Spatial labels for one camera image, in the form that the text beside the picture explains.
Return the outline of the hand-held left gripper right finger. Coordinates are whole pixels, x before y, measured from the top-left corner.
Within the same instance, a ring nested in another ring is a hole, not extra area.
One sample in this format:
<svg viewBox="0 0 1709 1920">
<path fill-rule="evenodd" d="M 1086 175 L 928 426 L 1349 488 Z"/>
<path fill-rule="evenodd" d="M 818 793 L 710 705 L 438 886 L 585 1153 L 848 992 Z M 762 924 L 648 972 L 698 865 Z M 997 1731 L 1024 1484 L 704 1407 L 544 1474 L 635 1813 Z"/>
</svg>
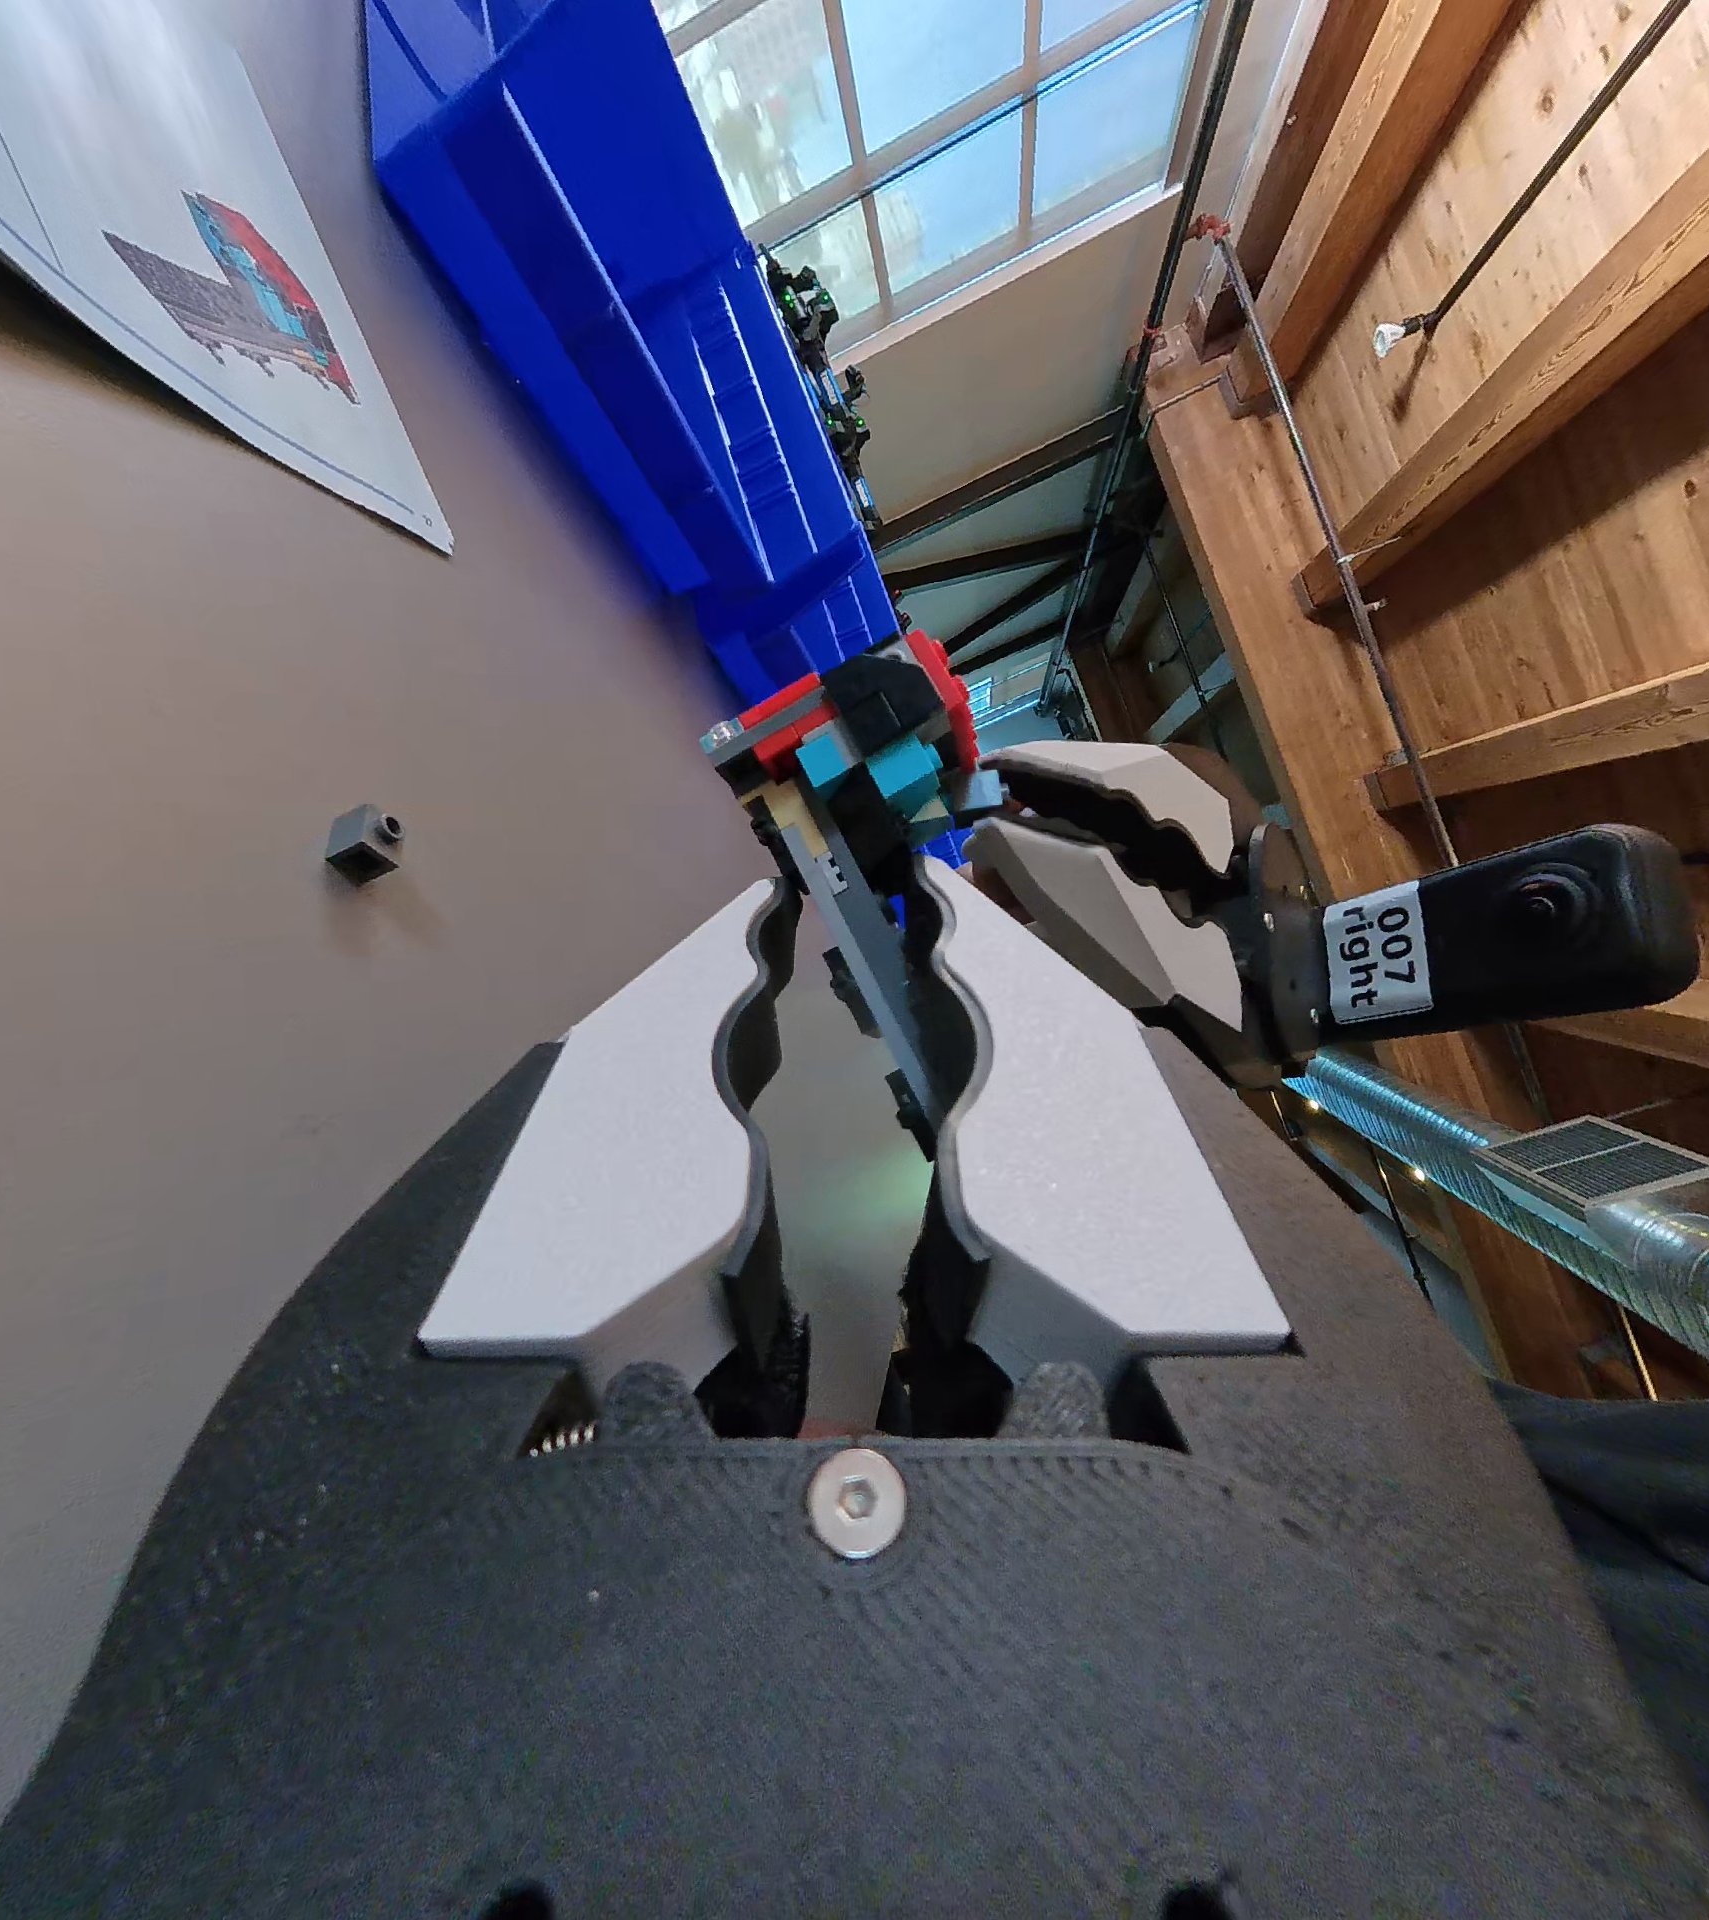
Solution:
<svg viewBox="0 0 1709 1920">
<path fill-rule="evenodd" d="M 1290 1319 L 1154 1063 L 1148 1031 L 938 860 L 931 975 L 973 1063 L 938 1131 L 938 1194 L 984 1264 L 963 1335 L 1013 1384 L 1072 1361 L 1285 1350 Z"/>
</svg>

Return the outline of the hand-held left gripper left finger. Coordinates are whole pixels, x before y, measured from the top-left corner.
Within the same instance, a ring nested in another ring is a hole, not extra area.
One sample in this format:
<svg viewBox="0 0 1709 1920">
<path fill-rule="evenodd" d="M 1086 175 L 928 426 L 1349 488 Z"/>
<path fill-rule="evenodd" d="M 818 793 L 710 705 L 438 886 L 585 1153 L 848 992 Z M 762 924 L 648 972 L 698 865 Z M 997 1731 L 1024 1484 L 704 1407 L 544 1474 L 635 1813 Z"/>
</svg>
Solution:
<svg viewBox="0 0 1709 1920">
<path fill-rule="evenodd" d="M 435 1357 L 554 1357 L 590 1388 L 633 1362 L 803 1388 L 768 1142 L 773 999 L 798 892 L 750 883 L 578 1020 L 421 1323 Z"/>
</svg>

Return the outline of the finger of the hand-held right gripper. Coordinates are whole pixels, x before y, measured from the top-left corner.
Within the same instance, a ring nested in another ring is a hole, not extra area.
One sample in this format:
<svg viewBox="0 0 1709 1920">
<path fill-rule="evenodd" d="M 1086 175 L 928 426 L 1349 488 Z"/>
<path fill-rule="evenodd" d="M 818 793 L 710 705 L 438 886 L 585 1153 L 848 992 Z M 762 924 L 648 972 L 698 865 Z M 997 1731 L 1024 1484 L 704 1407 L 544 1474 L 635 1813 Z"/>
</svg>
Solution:
<svg viewBox="0 0 1709 1920">
<path fill-rule="evenodd" d="M 977 827 L 977 876 L 1021 899 L 1146 886 L 1244 895 L 1244 787 L 1219 755 L 1152 743 L 1035 740 L 984 759 L 1016 814 Z"/>
<path fill-rule="evenodd" d="M 1185 924 L 1103 845 L 1033 823 L 977 823 L 966 860 L 980 889 L 1010 899 L 1137 1020 L 1174 1034 L 1221 1080 L 1251 1082 L 1251 1001 L 1221 925 Z"/>
</svg>

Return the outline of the toy brick model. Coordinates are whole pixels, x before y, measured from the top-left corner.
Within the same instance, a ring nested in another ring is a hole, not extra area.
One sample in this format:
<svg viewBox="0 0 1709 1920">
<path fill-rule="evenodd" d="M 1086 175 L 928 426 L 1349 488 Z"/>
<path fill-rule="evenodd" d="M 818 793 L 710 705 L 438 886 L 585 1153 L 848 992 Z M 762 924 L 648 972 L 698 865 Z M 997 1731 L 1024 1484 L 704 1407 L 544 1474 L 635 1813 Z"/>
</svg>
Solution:
<svg viewBox="0 0 1709 1920">
<path fill-rule="evenodd" d="M 941 1036 L 921 980 L 931 924 L 911 893 L 923 860 L 954 854 L 956 832 L 1005 800 L 945 646 L 921 629 L 881 640 L 713 726 L 700 751 L 812 899 L 834 992 L 889 1048 L 900 1126 L 936 1158 L 972 1046 Z"/>
</svg>

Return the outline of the small blue storage bin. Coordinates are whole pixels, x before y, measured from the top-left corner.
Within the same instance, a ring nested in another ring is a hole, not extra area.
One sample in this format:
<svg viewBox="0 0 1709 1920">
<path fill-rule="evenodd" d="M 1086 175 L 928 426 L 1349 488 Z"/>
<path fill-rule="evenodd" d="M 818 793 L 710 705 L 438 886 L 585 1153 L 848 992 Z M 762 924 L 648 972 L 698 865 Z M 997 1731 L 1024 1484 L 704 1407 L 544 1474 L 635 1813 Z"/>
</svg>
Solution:
<svg viewBox="0 0 1709 1920">
<path fill-rule="evenodd" d="M 685 321 L 722 444 L 722 479 L 768 568 L 759 591 L 717 588 L 695 621 L 754 705 L 892 640 L 893 602 L 818 419 L 751 247 L 685 285 Z"/>
</svg>

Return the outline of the hanging spot lamp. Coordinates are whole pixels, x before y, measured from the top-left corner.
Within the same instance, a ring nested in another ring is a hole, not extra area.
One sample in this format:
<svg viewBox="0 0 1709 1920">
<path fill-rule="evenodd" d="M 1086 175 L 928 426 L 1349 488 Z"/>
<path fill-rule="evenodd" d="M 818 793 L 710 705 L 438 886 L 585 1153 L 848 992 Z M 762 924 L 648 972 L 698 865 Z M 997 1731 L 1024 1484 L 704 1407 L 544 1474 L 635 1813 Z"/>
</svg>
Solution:
<svg viewBox="0 0 1709 1920">
<path fill-rule="evenodd" d="M 1586 108 L 1569 121 L 1558 147 L 1547 153 L 1547 159 L 1539 169 L 1539 174 L 1507 208 L 1507 212 L 1487 234 L 1487 238 L 1479 243 L 1479 248 L 1469 253 L 1454 280 L 1446 287 L 1443 297 L 1428 310 L 1420 310 L 1417 314 L 1376 321 L 1376 328 L 1373 330 L 1373 351 L 1376 358 L 1385 358 L 1406 339 L 1430 336 L 1443 325 L 1443 320 L 1454 310 L 1465 290 L 1474 284 L 1478 275 L 1483 275 L 1483 271 L 1491 263 L 1501 243 L 1513 234 L 1513 227 L 1518 227 L 1525 212 L 1534 209 L 1534 205 L 1539 205 L 1544 190 L 1551 188 L 1551 183 L 1558 177 L 1558 174 L 1569 160 L 1569 157 L 1577 153 L 1586 135 L 1596 126 L 1605 111 L 1619 100 L 1625 82 L 1634 81 L 1638 69 L 1647 60 L 1647 56 L 1660 43 L 1660 38 L 1673 31 L 1674 22 L 1682 17 L 1688 4 L 1690 1 L 1660 1 L 1658 11 L 1647 22 L 1647 28 L 1609 70 L 1606 81 L 1592 94 Z"/>
</svg>

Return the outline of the rusty ceiling rod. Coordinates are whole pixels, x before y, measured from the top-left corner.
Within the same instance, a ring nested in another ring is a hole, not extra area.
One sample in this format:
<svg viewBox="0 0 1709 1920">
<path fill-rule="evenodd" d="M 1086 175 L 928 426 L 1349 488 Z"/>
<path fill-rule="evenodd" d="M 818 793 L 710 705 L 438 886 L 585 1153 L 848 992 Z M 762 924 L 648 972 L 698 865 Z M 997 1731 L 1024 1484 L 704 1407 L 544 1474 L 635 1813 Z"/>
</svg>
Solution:
<svg viewBox="0 0 1709 1920">
<path fill-rule="evenodd" d="M 1404 756 L 1404 770 L 1411 773 L 1411 778 L 1417 783 L 1417 800 L 1420 806 L 1420 816 L 1424 816 L 1425 827 L 1428 827 L 1428 832 L 1430 832 L 1430 838 L 1434 838 L 1434 842 L 1437 847 L 1437 854 L 1443 856 L 1443 865 L 1446 867 L 1459 867 L 1459 852 L 1454 850 L 1454 842 L 1452 842 L 1450 827 L 1446 823 L 1443 806 L 1440 806 L 1440 800 L 1437 800 L 1437 795 L 1434 792 L 1434 783 L 1425 778 L 1419 746 L 1414 743 L 1414 734 L 1409 732 L 1409 722 L 1406 722 L 1406 715 L 1404 715 L 1404 703 L 1401 703 L 1401 699 L 1396 694 L 1393 676 L 1391 676 L 1386 656 L 1385 656 L 1385 651 L 1379 646 L 1379 638 L 1376 638 L 1376 627 L 1375 627 L 1375 618 L 1373 618 L 1370 602 L 1367 602 L 1367 597 L 1364 597 L 1364 593 L 1362 593 L 1362 588 L 1360 588 L 1360 583 L 1354 578 L 1354 571 L 1353 571 L 1353 565 L 1349 565 L 1349 554 L 1343 546 L 1341 527 L 1338 527 L 1338 522 L 1335 522 L 1335 518 L 1332 518 L 1332 512 L 1329 507 L 1326 492 L 1321 491 L 1321 479 L 1319 479 L 1314 456 L 1306 448 L 1306 436 L 1303 436 L 1303 430 L 1299 425 L 1296 409 L 1292 406 L 1290 385 L 1287 385 L 1287 380 L 1285 380 L 1285 376 L 1282 376 L 1282 372 L 1277 367 L 1273 339 L 1270 339 L 1264 325 L 1257 317 L 1257 310 L 1255 310 L 1257 302 L 1251 296 L 1251 284 L 1244 279 L 1244 269 L 1242 269 L 1241 253 L 1235 251 L 1230 225 L 1223 216 L 1219 216 L 1219 215 L 1205 215 L 1203 212 L 1203 215 L 1199 215 L 1194 220 L 1192 236 L 1194 238 L 1205 238 L 1205 242 L 1213 243 L 1216 253 L 1221 255 L 1221 263 L 1225 266 L 1225 279 L 1227 279 L 1227 284 L 1232 287 L 1232 296 L 1241 299 L 1241 306 L 1244 310 L 1244 321 L 1251 328 L 1251 336 L 1253 336 L 1257 364 L 1259 364 L 1263 373 L 1268 376 L 1268 385 L 1273 390 L 1273 401 L 1275 401 L 1277 413 L 1282 418 L 1282 425 L 1287 430 L 1292 451 L 1296 455 L 1296 461 L 1299 461 L 1299 469 L 1301 469 L 1301 479 L 1306 483 L 1306 492 L 1308 492 L 1308 500 L 1310 500 L 1310 506 L 1315 511 L 1315 519 L 1319 519 L 1319 527 L 1321 527 L 1321 539 L 1324 539 L 1326 551 L 1329 551 L 1329 556 L 1332 562 L 1332 568 L 1335 568 L 1335 575 L 1338 575 L 1338 586 L 1343 591 L 1343 601 L 1345 601 L 1349 622 L 1354 627 L 1354 634 L 1358 634 L 1358 640 L 1364 646 L 1364 655 L 1370 660 L 1370 668 L 1373 668 L 1373 679 L 1376 684 L 1379 699 L 1382 699 L 1382 703 L 1385 703 L 1385 709 L 1390 712 L 1393 740 L 1396 740 L 1396 746 L 1398 746 L 1398 751 Z"/>
</svg>

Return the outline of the large paned window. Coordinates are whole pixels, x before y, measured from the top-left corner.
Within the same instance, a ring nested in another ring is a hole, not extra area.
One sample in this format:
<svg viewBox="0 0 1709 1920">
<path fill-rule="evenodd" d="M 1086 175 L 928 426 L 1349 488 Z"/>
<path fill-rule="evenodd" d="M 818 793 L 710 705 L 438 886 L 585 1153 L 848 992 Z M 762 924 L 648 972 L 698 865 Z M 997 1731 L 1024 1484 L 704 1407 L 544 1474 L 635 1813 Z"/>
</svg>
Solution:
<svg viewBox="0 0 1709 1920">
<path fill-rule="evenodd" d="M 838 347 L 1157 197 L 1203 1 L 654 1 L 748 238 Z"/>
</svg>

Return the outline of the large blue storage bin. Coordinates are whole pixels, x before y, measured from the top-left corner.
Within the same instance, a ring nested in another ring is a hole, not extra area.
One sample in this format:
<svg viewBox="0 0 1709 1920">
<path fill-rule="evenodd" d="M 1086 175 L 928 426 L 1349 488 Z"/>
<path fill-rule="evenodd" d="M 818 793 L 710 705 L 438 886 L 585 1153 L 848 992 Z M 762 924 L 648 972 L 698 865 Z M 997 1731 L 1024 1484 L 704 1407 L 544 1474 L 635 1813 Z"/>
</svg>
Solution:
<svg viewBox="0 0 1709 1920">
<path fill-rule="evenodd" d="M 550 436 L 662 588 L 743 591 L 743 507 L 464 4 L 367 1 L 372 160 Z"/>
</svg>

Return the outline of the building instruction booklet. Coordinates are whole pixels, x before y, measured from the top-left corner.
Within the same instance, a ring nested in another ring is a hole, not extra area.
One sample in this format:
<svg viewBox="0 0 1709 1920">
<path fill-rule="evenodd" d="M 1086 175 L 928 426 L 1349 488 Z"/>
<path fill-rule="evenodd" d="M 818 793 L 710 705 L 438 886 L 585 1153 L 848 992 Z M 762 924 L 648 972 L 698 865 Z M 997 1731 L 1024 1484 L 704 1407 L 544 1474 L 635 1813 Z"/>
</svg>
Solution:
<svg viewBox="0 0 1709 1920">
<path fill-rule="evenodd" d="M 196 409 L 455 538 L 241 58 L 171 4 L 0 4 L 0 255 Z"/>
</svg>

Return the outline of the duct vent grille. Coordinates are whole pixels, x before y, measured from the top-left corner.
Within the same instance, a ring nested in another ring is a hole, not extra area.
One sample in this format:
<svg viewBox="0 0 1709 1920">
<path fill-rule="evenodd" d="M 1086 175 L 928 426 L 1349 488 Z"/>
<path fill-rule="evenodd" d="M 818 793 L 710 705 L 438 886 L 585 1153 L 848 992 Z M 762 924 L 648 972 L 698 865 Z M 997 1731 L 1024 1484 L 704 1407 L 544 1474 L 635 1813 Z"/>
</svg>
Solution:
<svg viewBox="0 0 1709 1920">
<path fill-rule="evenodd" d="M 1620 1201 L 1709 1217 L 1707 1156 L 1602 1117 L 1485 1142 L 1473 1156 L 1507 1189 L 1572 1218 Z"/>
</svg>

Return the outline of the silver ventilation duct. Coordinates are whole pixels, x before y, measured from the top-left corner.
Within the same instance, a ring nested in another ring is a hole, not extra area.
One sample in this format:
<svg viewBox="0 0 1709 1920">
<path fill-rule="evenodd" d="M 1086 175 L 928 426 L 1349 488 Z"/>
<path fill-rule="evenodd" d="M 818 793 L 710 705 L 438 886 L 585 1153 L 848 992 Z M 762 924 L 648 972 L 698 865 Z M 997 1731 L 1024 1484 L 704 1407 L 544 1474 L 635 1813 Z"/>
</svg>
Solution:
<svg viewBox="0 0 1709 1920">
<path fill-rule="evenodd" d="M 1525 1134 L 1343 1052 L 1319 1052 L 1290 1090 L 1709 1361 L 1709 1217 L 1635 1201 L 1558 1214 L 1473 1156 Z"/>
</svg>

